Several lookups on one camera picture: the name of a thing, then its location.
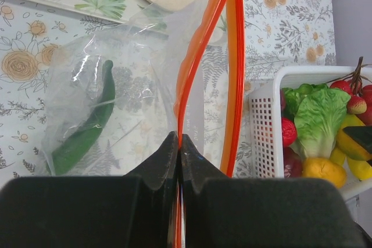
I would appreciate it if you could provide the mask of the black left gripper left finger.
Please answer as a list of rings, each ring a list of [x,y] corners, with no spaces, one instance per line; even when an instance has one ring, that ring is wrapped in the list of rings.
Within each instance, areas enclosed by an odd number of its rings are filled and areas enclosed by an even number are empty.
[[[23,177],[1,189],[2,247],[173,247],[178,138],[123,176]]]

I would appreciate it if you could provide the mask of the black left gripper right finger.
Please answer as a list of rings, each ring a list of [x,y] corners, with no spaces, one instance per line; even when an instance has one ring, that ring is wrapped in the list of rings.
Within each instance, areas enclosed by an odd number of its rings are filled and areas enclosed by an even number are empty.
[[[229,178],[188,135],[180,149],[186,247],[364,247],[339,191],[314,178]]]

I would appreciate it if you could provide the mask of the green chili pepper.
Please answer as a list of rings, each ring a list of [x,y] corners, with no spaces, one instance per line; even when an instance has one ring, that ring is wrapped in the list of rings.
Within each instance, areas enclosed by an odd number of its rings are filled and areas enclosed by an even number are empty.
[[[75,167],[92,148],[108,123],[116,97],[112,68],[113,62],[106,60],[102,67],[102,93],[90,116],[74,133],[52,151],[54,174],[63,175]]]

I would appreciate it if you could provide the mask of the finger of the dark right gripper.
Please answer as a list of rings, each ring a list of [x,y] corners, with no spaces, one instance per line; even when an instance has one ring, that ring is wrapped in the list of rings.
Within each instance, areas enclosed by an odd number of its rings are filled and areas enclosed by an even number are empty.
[[[349,157],[371,165],[371,126],[347,126],[343,128],[343,132],[352,140],[352,153]]]

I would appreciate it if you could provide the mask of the small orange fruit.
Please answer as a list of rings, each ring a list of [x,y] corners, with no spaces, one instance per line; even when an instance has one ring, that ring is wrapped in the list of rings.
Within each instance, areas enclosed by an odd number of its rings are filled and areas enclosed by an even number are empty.
[[[310,157],[303,162],[304,178],[320,178],[332,183],[336,188],[345,185],[347,174],[343,167],[322,157]]]

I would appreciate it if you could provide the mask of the brown passion fruit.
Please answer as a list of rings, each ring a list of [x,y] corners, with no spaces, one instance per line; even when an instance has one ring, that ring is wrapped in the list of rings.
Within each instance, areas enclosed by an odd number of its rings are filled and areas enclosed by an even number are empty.
[[[302,161],[300,156],[290,147],[283,149],[284,177],[297,178],[302,176]]]

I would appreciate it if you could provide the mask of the clear orange-zip bag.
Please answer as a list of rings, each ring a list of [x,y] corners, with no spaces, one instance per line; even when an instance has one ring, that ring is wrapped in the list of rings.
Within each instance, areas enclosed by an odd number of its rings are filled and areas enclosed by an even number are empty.
[[[51,153],[74,133],[98,104],[102,67],[113,62],[116,97],[108,123],[87,154],[63,175],[105,175],[120,156],[124,170],[145,161],[166,135],[178,145],[186,112],[203,127],[203,59],[228,63],[225,138],[220,170],[231,176],[241,129],[245,74],[243,0],[208,0],[192,35],[175,26],[166,36],[137,30],[133,21],[97,31],[54,52],[46,92],[47,127],[41,153],[54,174]]]

